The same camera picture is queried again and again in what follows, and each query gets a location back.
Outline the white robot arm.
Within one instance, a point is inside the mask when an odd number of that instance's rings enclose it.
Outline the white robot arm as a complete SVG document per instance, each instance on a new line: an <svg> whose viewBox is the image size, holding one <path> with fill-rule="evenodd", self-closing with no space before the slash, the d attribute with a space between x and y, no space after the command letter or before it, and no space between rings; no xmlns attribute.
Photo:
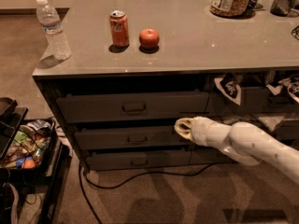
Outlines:
<svg viewBox="0 0 299 224"><path fill-rule="evenodd" d="M285 146L257 126L239 121L226 125L205 117L182 118L175 131L198 146L213 147L247 166L265 161L299 184L299 151Z"/></svg>

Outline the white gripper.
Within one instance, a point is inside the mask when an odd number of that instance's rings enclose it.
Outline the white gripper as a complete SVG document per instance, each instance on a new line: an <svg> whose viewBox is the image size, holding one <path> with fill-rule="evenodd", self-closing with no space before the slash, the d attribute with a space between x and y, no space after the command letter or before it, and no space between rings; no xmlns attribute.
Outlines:
<svg viewBox="0 0 299 224"><path fill-rule="evenodd" d="M225 147L230 144L231 127L204 117L178 119L175 131L183 138L204 147Z"/></svg>

